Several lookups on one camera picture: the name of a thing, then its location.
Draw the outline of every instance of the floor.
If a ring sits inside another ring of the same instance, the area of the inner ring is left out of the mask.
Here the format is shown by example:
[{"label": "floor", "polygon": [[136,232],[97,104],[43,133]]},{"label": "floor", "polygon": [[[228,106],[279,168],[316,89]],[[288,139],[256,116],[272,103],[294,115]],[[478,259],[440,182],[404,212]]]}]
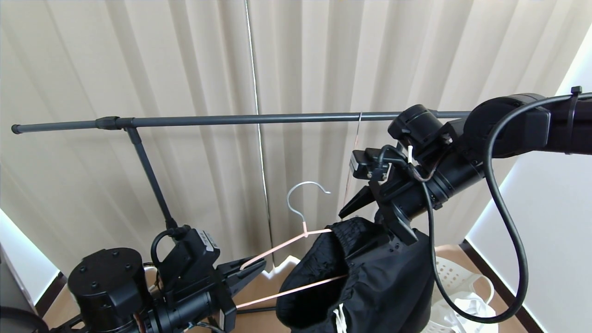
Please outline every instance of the floor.
[{"label": "floor", "polygon": [[[437,248],[437,254],[440,257],[454,261],[455,263],[465,267],[469,271],[479,273],[476,266],[472,261],[465,255],[465,253],[457,245],[445,245]],[[281,272],[275,274],[271,279],[261,275],[257,277],[252,283],[250,283],[242,292],[240,292],[235,298],[236,304],[248,302],[253,299],[265,297],[271,295],[279,290],[283,280],[289,274],[294,267],[294,264],[287,264]],[[153,281],[154,275],[152,272],[147,273],[148,281]],[[489,295],[489,285],[486,281],[478,280],[475,283],[475,289],[478,295],[485,298]],[[251,306],[251,308],[261,308],[265,306],[275,305],[274,300],[269,300],[259,304]],[[501,313],[507,309],[507,305],[496,293],[491,300],[491,307],[496,310],[496,313]],[[50,309],[47,311],[45,321],[49,327],[57,327],[67,321],[68,319],[76,316],[79,313],[78,307],[71,297],[67,287],[58,295],[55,302],[52,304]],[[508,321],[499,324],[500,333],[526,333],[527,331],[522,327],[518,319],[513,317]],[[199,332],[210,332],[209,330],[202,328],[192,328],[187,331],[188,333],[199,333]],[[233,333],[242,332],[289,332],[289,329],[283,326],[277,320],[275,312],[260,312],[250,313],[247,315],[240,315],[237,318],[236,328]]]}]

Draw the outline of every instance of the white plastic bag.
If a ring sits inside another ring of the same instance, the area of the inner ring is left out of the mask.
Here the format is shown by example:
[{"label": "white plastic bag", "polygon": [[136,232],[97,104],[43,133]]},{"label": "white plastic bag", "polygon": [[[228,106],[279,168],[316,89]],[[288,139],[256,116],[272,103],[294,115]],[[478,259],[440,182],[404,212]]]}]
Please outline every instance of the white plastic bag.
[{"label": "white plastic bag", "polygon": [[[461,310],[479,317],[491,317],[496,315],[489,302],[493,298],[493,283],[487,277],[474,274],[462,266],[440,257],[436,257],[438,276],[446,294]],[[490,286],[490,294],[487,300],[482,300],[475,293],[474,283],[484,278]],[[432,294],[432,312],[430,322],[422,330],[422,333],[497,333],[497,324],[481,324],[469,321],[458,315],[446,303],[437,287]]]}]

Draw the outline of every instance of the hanger hook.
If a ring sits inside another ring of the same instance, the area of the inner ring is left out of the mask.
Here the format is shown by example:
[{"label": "hanger hook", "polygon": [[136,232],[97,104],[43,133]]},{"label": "hanger hook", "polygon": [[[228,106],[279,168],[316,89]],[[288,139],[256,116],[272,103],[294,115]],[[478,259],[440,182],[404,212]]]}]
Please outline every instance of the hanger hook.
[{"label": "hanger hook", "polygon": [[318,187],[319,187],[319,188],[320,188],[320,189],[321,189],[321,190],[322,190],[322,191],[323,191],[325,194],[331,194],[331,192],[329,192],[329,191],[325,190],[325,189],[323,188],[323,186],[321,186],[321,184],[319,184],[319,183],[317,183],[317,182],[315,182],[315,181],[303,181],[303,182],[301,182],[300,184],[296,184],[296,185],[295,185],[293,188],[291,188],[291,189],[288,191],[288,195],[286,196],[286,201],[288,202],[288,208],[290,208],[290,210],[291,210],[292,212],[294,212],[294,213],[296,213],[296,214],[300,215],[300,217],[302,218],[302,222],[305,222],[305,220],[304,220],[304,215],[302,215],[302,213],[300,213],[298,210],[295,210],[295,209],[292,207],[292,205],[290,205],[290,195],[292,195],[292,192],[293,192],[293,191],[294,191],[296,188],[298,188],[299,186],[301,186],[301,185],[304,185],[304,184],[314,184],[314,185],[318,186]]}]

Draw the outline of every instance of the white plastic basket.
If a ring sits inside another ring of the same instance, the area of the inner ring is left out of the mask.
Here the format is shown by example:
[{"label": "white plastic basket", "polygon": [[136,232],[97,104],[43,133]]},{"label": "white plastic basket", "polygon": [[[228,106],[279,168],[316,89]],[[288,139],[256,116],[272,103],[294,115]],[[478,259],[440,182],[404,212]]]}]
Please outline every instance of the white plastic basket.
[{"label": "white plastic basket", "polygon": [[[440,277],[440,281],[444,286],[446,294],[452,295],[457,292],[475,293],[475,282],[480,278],[484,278],[490,287],[489,296],[487,297],[487,299],[484,300],[484,302],[489,304],[489,302],[493,298],[493,283],[486,276],[483,276],[481,274],[475,274],[471,271],[468,271],[463,266],[460,266],[459,264],[453,261],[441,257],[436,257],[436,266],[438,269],[438,276]],[[443,297],[442,294],[440,294],[440,290],[438,290],[438,288],[434,286],[434,292],[432,293],[432,304],[442,299]],[[449,327],[442,326],[430,321],[427,324],[427,326],[422,330],[422,333],[455,333],[455,331]]]}]

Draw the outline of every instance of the clothing rack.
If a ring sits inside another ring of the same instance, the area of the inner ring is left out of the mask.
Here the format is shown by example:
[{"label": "clothing rack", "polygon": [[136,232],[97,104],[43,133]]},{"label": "clothing rack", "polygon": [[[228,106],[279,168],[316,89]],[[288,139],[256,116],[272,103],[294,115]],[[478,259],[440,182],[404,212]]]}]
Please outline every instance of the clothing rack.
[{"label": "clothing rack", "polygon": [[[452,119],[468,116],[470,111],[436,111],[430,110],[436,118]],[[392,120],[401,112],[366,112],[366,113],[298,113],[298,114],[249,114],[233,116],[193,116],[193,117],[103,117],[96,120],[66,121],[60,123],[12,125],[15,134],[29,132],[49,132],[76,129],[124,130],[136,149],[142,168],[148,177],[150,186],[160,210],[165,218],[166,228],[176,228],[178,225],[170,214],[165,197],[156,179],[156,175],[142,140],[138,127],[165,126],[204,126],[204,125],[240,125],[240,124],[287,124],[287,123],[325,123],[342,121],[384,121]]]}]

